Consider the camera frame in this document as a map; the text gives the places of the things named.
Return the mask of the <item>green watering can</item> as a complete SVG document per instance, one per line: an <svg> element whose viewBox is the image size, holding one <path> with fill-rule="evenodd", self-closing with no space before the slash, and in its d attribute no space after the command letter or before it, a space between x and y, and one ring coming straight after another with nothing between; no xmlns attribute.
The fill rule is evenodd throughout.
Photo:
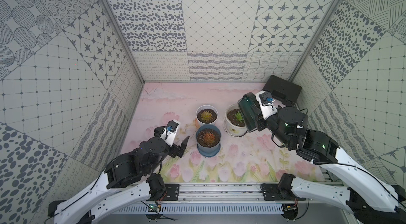
<svg viewBox="0 0 406 224"><path fill-rule="evenodd" d="M263 131L266 128L260 104L255 94L247 93L237 102L248 132Z"/></svg>

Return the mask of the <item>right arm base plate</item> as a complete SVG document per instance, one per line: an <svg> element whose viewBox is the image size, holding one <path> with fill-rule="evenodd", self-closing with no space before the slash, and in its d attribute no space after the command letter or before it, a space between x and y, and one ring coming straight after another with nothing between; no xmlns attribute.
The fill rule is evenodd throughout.
<svg viewBox="0 0 406 224"><path fill-rule="evenodd" d="M298 198L292 192L278 189L276 183L263 183L260 185L264 201L305 201L306 198Z"/></svg>

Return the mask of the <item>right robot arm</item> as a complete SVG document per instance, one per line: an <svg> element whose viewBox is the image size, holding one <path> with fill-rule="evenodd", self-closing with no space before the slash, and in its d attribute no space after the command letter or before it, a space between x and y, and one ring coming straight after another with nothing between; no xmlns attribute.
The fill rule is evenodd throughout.
<svg viewBox="0 0 406 224"><path fill-rule="evenodd" d="M363 224L404 224L406 192L363 168L338 143L321 131L307 128L307 115L294 107L265 106L254 115L261 131L267 128L281 147L336 175L342 187L316 184L293 174L282 175L277 192L284 199L315 199L348 211Z"/></svg>

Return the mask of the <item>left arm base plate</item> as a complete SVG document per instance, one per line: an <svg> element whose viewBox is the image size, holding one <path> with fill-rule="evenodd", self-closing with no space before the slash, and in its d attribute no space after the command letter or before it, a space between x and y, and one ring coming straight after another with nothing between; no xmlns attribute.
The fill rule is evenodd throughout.
<svg viewBox="0 0 406 224"><path fill-rule="evenodd" d="M180 184L169 183L163 186L154 186L151 190L149 201L177 201L179 198Z"/></svg>

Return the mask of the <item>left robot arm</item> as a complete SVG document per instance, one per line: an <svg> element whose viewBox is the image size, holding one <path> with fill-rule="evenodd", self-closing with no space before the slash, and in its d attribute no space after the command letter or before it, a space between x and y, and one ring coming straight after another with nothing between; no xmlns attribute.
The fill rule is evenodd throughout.
<svg viewBox="0 0 406 224"><path fill-rule="evenodd" d="M164 199L167 188L160 175L162 163L167 156L182 157L189 140L174 143L179 128L177 120L155 128L152 138L114 158L86 188L68 200L50 203L48 218L55 224L95 224L133 203Z"/></svg>

